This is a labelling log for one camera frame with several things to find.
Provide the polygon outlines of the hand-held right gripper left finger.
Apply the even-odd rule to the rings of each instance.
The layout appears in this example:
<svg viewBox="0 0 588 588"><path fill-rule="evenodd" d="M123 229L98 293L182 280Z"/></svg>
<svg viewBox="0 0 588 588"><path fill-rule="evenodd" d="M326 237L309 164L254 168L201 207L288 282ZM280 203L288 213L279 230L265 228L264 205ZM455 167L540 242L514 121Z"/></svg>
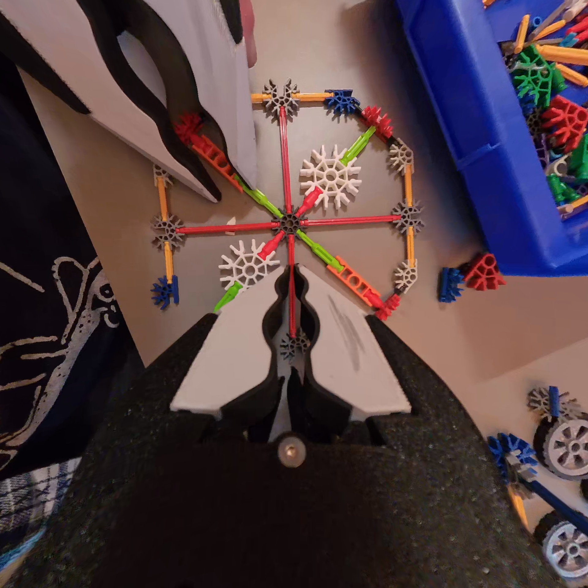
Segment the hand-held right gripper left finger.
<svg viewBox="0 0 588 588"><path fill-rule="evenodd" d="M216 314L170 409L215 419L264 419L280 395L273 343L283 322L290 267L276 270Z"/></svg>

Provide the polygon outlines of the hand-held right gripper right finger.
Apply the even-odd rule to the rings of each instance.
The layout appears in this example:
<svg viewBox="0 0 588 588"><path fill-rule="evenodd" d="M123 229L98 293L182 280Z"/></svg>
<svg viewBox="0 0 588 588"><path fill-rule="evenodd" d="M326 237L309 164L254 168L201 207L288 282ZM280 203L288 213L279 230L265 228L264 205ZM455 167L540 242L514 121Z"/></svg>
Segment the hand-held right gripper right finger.
<svg viewBox="0 0 588 588"><path fill-rule="evenodd" d="M409 414L411 404L371 328L373 316L303 265L295 268L305 353L305 411L313 420Z"/></svg>

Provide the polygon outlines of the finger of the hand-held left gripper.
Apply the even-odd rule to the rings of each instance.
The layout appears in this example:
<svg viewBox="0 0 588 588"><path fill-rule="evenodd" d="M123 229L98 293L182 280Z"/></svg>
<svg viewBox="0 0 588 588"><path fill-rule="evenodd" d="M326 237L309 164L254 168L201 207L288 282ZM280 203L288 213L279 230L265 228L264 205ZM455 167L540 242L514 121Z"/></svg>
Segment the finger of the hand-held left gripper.
<svg viewBox="0 0 588 588"><path fill-rule="evenodd" d="M235 42L218 1L144 1L137 14L137 75L171 122L200 112L216 124L239 176L258 165L244 36Z"/></svg>
<svg viewBox="0 0 588 588"><path fill-rule="evenodd" d="M15 25L112 134L210 202L221 191L176 135L169 115L131 68L99 1L1 1Z"/></svg>

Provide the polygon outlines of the grey toy connector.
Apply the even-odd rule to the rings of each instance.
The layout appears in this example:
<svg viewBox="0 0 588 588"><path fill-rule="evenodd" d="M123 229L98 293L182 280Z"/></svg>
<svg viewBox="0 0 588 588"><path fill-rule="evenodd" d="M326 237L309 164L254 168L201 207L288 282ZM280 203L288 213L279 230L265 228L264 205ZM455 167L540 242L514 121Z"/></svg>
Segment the grey toy connector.
<svg viewBox="0 0 588 588"><path fill-rule="evenodd" d="M306 353L310 346L310 341L304 331L298 330L295 336L287 334L282 338L279 351L284 360L291 362L297 355Z"/></svg>

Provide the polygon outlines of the red toy rod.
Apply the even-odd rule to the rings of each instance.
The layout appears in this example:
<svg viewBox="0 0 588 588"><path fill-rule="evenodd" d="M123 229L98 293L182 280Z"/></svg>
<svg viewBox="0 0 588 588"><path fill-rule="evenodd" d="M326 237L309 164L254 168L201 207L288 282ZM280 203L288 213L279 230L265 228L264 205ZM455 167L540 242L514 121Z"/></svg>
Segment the red toy rod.
<svg viewBox="0 0 588 588"><path fill-rule="evenodd" d="M296 290L295 290L295 237L288 236L288 264L289 264L289 336L296 338Z"/></svg>

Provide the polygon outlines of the colourful toy wheel model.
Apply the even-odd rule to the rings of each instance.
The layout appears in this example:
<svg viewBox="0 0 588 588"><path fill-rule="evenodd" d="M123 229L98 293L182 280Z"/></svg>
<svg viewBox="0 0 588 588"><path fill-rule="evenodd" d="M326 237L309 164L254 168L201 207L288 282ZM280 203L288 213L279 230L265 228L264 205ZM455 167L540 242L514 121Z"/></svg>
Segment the colourful toy wheel model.
<svg viewBox="0 0 588 588"><path fill-rule="evenodd" d="M255 232L262 229L272 231L273 237L267 243L257 245L253 240L250 247L242 241L237 247L231 246L231 255L223 256L221 282L224 296L215 306L215 312L233 301L240 293L260 282L269 274L271 266L278 266L275 253L281 243L287 243L293 234L349 288L366 306L373 310L375 316L385 321L398 308L402 294L406 293L417 279L417 259L415 256L415 234L423 227L420 219L421 209L415 204L412 192L412 175L414 157L408 146L393 136L393 127L387 114L382 114L379 107L361 108L360 102L353 96L352 90L325 90L319 93L302 93L296 84L288 80L283 90L269 81L263 92L252 94L253 105L262 106L266 114L276 120L280 130L280 147L282 157L282 175L284 206L278 208L260 190L247 187L226 155L203 132L203 115L184 113L174 123L176 135L195 154L205 160L214 170L226 179L240 193L246 194L255 203L266 210L271 221L265 224L236 224L228 226L187 227L176 215L172 215L168 206L168 187L172 184L169 173L159 166L153 167L155 187L158 190L159 214L154 217L151 226L155 233L153 245L165 258L165 273L157 279L151 288L152 302L160 310L170 304L179 303L179 279L174 271L173 254L183 245L189 235L212 235L225 231ZM299 176L303 179L300 188L304 198L299 206L293 207L290 186L288 122L293 120L299 106L306 104L324 104L334 116L356 116L365 126L365 131L349 148L339 150L334 147L327 153L324 146L313 150L311 158L303 161ZM327 209L333 205L335 210L346 208L351 197L359 191L360 167L357 158L367 147L372 137L380 139L389 148L389 165L403 182L403 198L390 215L375 217L334 217L310 219L309 214L319 206ZM361 224L393 224L403 235L406 246L406 258L394 273L393 292L387 298L354 271L340 256L329 253L317 241L310 238L306 231L320 226L353 226Z"/></svg>

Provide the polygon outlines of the blue plastic bin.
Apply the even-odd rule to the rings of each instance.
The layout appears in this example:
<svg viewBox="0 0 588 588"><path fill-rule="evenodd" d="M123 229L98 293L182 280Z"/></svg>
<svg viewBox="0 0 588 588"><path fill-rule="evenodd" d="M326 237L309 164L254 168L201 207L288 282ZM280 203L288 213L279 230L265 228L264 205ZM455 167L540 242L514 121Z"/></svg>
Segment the blue plastic bin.
<svg viewBox="0 0 588 588"><path fill-rule="evenodd" d="M506 275L586 276L587 210L561 220L498 43L561 1L396 1L448 148Z"/></svg>

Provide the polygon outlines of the pile of colourful toy pieces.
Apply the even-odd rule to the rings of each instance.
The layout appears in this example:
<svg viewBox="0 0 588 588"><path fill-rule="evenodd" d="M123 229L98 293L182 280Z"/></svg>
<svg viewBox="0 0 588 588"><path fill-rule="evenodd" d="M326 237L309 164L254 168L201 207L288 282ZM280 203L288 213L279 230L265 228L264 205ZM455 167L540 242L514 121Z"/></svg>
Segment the pile of colourful toy pieces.
<svg viewBox="0 0 588 588"><path fill-rule="evenodd" d="M497 44L564 222L587 211L587 1L554 3Z"/></svg>

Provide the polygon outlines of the person's left hand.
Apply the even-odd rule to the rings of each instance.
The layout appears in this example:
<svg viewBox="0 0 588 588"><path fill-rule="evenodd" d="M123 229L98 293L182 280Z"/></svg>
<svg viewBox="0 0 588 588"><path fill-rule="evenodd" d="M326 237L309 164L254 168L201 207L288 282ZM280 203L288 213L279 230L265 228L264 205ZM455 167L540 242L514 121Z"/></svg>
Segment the person's left hand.
<svg viewBox="0 0 588 588"><path fill-rule="evenodd" d="M239 1L240 16L242 22L243 36L245 39L247 66L249 69L253 68L258 60L258 53L256 48L256 41L254 37L254 9L252 1Z"/></svg>

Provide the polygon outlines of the blue toy connector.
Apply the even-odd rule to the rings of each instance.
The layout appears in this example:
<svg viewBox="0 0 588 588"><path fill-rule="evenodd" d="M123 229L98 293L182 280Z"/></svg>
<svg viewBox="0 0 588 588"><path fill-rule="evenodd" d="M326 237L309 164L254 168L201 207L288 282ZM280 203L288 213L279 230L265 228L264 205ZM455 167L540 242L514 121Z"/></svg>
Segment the blue toy connector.
<svg viewBox="0 0 588 588"><path fill-rule="evenodd" d="M444 267L440 271L437 300L440 303L453 303L462 295L461 285L464 283L464 275L459 268Z"/></svg>

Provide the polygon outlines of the red toy connector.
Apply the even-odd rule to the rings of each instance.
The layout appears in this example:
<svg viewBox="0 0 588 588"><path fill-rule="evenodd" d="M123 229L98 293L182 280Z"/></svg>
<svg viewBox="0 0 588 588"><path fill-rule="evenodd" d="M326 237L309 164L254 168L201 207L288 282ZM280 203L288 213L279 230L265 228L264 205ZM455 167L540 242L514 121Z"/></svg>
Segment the red toy connector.
<svg viewBox="0 0 588 588"><path fill-rule="evenodd" d="M498 290L506 285L504 277L499 272L496 258L490 253L478 254L469 262L463 283L467 288L482 292Z"/></svg>

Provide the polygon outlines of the black printed t-shirt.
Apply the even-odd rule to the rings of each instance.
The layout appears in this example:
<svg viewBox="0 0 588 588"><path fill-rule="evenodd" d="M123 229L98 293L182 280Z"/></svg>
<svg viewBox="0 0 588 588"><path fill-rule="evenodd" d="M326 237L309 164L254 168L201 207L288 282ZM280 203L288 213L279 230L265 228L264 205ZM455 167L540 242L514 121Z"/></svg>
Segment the black printed t-shirt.
<svg viewBox="0 0 588 588"><path fill-rule="evenodd" d="M17 67L1 56L1 480L79 457L142 371Z"/></svg>

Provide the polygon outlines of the plaid flannel shirt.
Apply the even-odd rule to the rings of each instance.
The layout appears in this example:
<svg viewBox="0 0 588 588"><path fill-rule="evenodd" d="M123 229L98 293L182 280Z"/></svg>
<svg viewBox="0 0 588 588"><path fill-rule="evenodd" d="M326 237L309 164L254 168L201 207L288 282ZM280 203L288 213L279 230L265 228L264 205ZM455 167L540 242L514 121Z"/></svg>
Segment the plaid flannel shirt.
<svg viewBox="0 0 588 588"><path fill-rule="evenodd" d="M1 482L1 555L33 545L61 507L81 458Z"/></svg>

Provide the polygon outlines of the toy frame model with wheels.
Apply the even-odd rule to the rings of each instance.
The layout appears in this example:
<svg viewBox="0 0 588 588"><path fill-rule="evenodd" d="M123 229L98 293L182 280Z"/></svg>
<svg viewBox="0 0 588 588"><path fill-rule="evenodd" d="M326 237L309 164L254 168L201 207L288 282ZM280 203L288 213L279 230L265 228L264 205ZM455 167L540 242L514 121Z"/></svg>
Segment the toy frame model with wheels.
<svg viewBox="0 0 588 588"><path fill-rule="evenodd" d="M526 531L525 501L539 497L551 507L532 532L545 561L567 587L587 587L587 514L539 480L541 466L561 480L578 483L587 502L587 412L556 386L531 389L526 405L539 418L533 442L499 432L488 437L489 450Z"/></svg>

